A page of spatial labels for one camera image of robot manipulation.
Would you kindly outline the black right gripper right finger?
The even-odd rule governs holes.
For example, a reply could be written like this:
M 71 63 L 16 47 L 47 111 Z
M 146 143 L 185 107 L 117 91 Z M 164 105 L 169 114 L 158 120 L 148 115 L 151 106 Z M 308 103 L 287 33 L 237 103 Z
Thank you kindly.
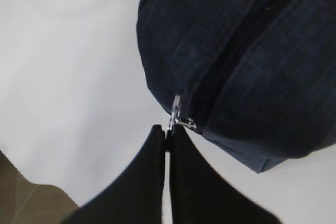
M 206 161 L 184 127 L 169 133 L 173 223 L 280 223 Z

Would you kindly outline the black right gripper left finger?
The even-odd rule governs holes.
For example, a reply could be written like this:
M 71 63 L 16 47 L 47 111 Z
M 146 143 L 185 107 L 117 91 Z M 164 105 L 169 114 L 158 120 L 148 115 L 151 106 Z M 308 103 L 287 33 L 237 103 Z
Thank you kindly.
M 154 125 L 128 167 L 64 223 L 162 223 L 165 133 Z

